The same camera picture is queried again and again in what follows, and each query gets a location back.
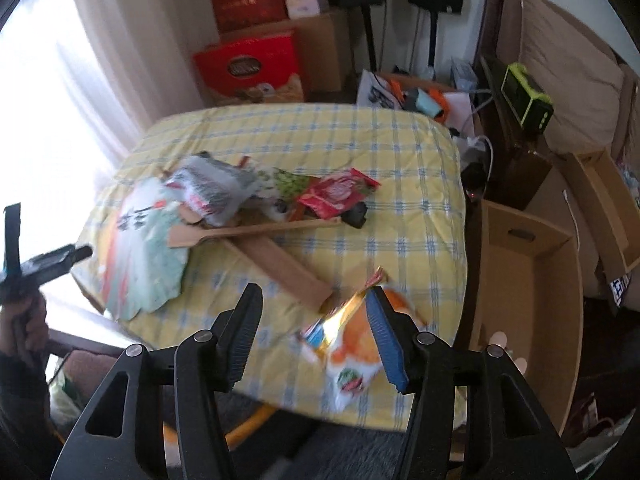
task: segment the white wall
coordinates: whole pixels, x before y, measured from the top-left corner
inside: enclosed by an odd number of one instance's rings
[[[631,41],[619,17],[607,0],[550,0],[568,10],[576,18],[591,27],[603,40],[640,73],[640,54]],[[440,78],[447,78],[450,58],[463,57],[471,60],[475,52],[476,41],[482,18],[484,0],[465,0],[461,16],[441,14],[438,20],[438,47],[436,50],[436,70]],[[361,19],[357,12],[353,16],[353,33],[356,36],[356,68],[368,68],[366,44],[363,38]],[[393,65],[408,67],[411,43],[415,30],[415,7],[407,0],[388,1],[388,25],[386,45],[382,67],[390,70]],[[372,10],[376,50],[380,54],[380,32],[383,21],[383,8]],[[426,64],[429,48],[429,18],[425,12],[422,34],[417,46],[414,69],[420,72]]]

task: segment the tablecloth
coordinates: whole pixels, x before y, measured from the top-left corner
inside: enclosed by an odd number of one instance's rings
[[[165,118],[101,193],[80,242],[97,248],[100,228],[137,181],[159,176],[183,156],[202,150],[233,164],[250,155],[294,172],[323,176],[354,167],[377,179],[382,186],[367,199],[361,230],[296,231],[274,240],[333,285],[334,303],[382,266],[428,320],[429,330],[453,341],[466,283],[465,199],[458,152],[446,128],[418,114],[349,105],[247,105]],[[100,303],[100,248],[96,252],[73,275]],[[191,250],[178,298],[123,325],[155,348],[178,344],[232,308],[249,282],[262,287],[264,311],[236,391],[344,424],[406,427],[412,396],[399,395],[383,372],[366,393],[335,413],[329,381],[321,367],[304,358],[292,336],[319,314],[219,243]],[[456,423],[464,413],[458,400]]]

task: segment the human hand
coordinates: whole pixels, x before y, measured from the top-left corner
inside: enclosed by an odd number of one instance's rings
[[[29,311],[25,326],[25,347],[28,351],[39,352],[49,339],[46,323],[47,301],[41,293],[36,293],[15,303],[7,303],[0,310],[0,352],[15,356],[17,348],[14,337],[14,319]]]

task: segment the snack bag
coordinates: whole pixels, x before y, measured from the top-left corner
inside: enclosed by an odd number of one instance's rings
[[[298,202],[326,220],[351,209],[379,186],[379,182],[350,168],[332,173],[312,184],[298,198]]]
[[[311,350],[306,354],[313,355],[325,366],[333,385],[334,410],[337,412],[341,412],[366,390],[382,369],[364,301],[368,290],[375,285],[382,287],[394,310],[411,316],[420,330],[425,328],[414,306],[392,285],[386,272],[379,267],[365,287],[350,300],[299,332],[299,338]]]
[[[213,227],[222,227],[231,220],[241,203],[260,187],[252,171],[216,160],[207,152],[185,158],[164,184],[174,190],[176,200]]]
[[[316,176],[289,173],[289,171],[265,166],[250,156],[245,156],[239,168],[253,172],[260,183],[258,191],[242,208],[258,208],[274,222],[300,220],[305,207],[296,199],[313,183],[319,182]]]

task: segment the person's arm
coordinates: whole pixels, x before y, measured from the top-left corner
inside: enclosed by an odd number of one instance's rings
[[[15,443],[34,471],[50,472],[62,444],[52,433],[44,370],[31,370],[20,360],[14,339],[14,319],[27,311],[27,350],[42,351],[49,338],[41,294],[0,310],[0,431]]]

